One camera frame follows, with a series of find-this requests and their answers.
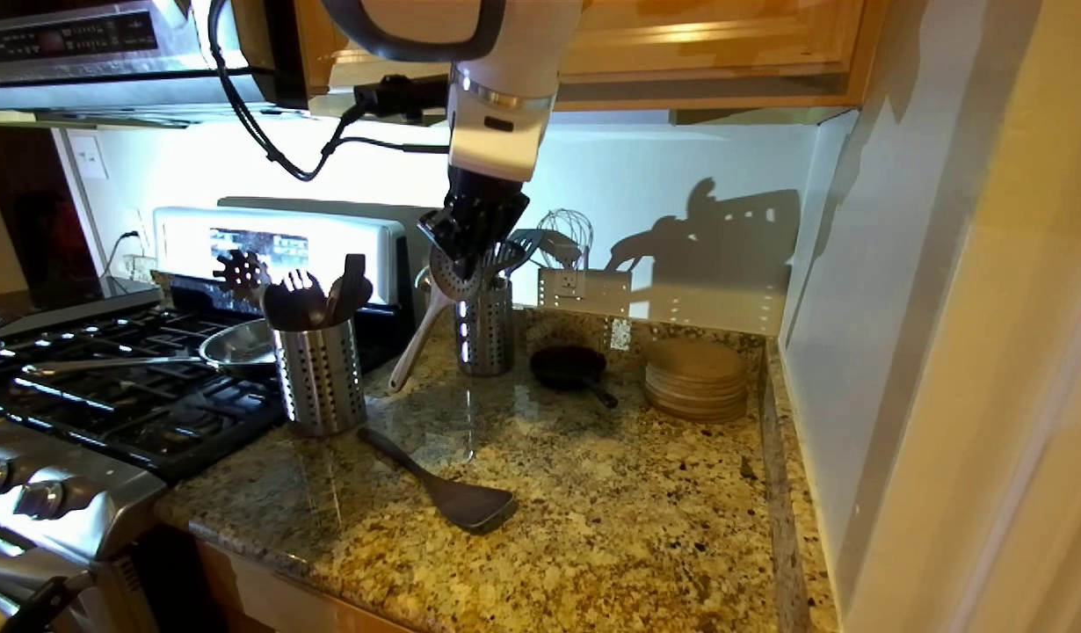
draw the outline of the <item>black cable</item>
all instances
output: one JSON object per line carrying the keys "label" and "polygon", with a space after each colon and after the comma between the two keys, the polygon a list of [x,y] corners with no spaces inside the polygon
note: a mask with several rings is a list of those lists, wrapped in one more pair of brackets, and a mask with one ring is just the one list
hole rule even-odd
{"label": "black cable", "polygon": [[355,104],[347,111],[341,113],[341,119],[333,130],[331,139],[322,146],[318,164],[310,172],[305,172],[305,170],[291,162],[286,158],[286,154],[280,152],[279,148],[276,148],[275,142],[271,142],[270,136],[267,136],[267,133],[259,127],[259,121],[256,121],[252,112],[249,111],[243,97],[240,97],[240,92],[232,83],[231,77],[228,76],[228,65],[224,62],[224,53],[219,49],[219,36],[216,32],[218,31],[221,12],[224,11],[224,4],[227,2],[228,0],[214,0],[211,8],[209,8],[209,49],[212,53],[212,59],[216,62],[216,77],[219,77],[219,84],[221,87],[224,87],[224,95],[228,97],[228,105],[232,106],[232,111],[236,112],[237,119],[240,120],[240,124],[243,125],[243,129],[246,130],[252,139],[263,148],[264,152],[267,152],[267,160],[278,163],[280,167],[286,170],[291,176],[297,177],[298,180],[308,183],[318,176],[322,167],[326,165],[329,158],[344,144],[369,144],[376,145],[379,148],[400,149],[400,151],[413,153],[448,153],[448,148],[443,145],[387,144],[384,140],[365,139],[363,136],[341,137],[341,133],[345,132],[348,125],[351,125],[360,117],[364,116],[368,109],[368,105]]}
{"label": "black cable", "polygon": [[110,247],[110,255],[107,256],[107,264],[103,266],[103,277],[107,277],[110,274],[110,265],[115,262],[116,253],[119,252],[119,244],[123,240],[126,240],[126,238],[136,238],[136,237],[138,237],[138,231],[126,231],[125,233],[122,233],[122,235],[119,235],[119,239],[116,240],[115,245],[111,245]]}

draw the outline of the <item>stainless steel frying pan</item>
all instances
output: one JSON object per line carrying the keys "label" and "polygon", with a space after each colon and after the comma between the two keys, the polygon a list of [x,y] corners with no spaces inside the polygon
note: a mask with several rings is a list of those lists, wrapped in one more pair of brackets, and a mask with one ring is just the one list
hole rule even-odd
{"label": "stainless steel frying pan", "polygon": [[233,325],[208,337],[198,349],[198,356],[103,358],[99,361],[67,361],[25,365],[22,372],[32,376],[56,376],[70,372],[171,365],[204,364],[227,376],[262,378],[275,375],[275,340],[270,325],[263,319]]}

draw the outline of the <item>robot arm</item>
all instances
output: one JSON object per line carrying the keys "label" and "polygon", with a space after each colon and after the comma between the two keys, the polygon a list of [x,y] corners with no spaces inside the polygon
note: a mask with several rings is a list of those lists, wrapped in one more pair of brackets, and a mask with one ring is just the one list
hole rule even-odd
{"label": "robot arm", "polygon": [[512,229],[580,0],[322,0],[357,44],[386,59],[451,62],[444,208],[421,229],[468,277]]}

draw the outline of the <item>utensil holder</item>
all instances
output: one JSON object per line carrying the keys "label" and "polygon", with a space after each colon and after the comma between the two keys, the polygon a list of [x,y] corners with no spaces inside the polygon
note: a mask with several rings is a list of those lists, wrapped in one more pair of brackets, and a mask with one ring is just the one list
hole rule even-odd
{"label": "utensil holder", "polygon": [[276,329],[275,363],[292,432],[335,435],[366,418],[352,319],[305,333]]}
{"label": "utensil holder", "polygon": [[492,288],[455,305],[458,368],[469,376],[501,376],[513,367],[513,285],[496,278]]}

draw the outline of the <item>microwave control panel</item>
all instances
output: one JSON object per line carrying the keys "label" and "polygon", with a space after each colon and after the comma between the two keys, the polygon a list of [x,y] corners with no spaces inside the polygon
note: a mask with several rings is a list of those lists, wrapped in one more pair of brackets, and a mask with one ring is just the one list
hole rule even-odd
{"label": "microwave control panel", "polygon": [[149,12],[0,30],[0,64],[158,48]]}

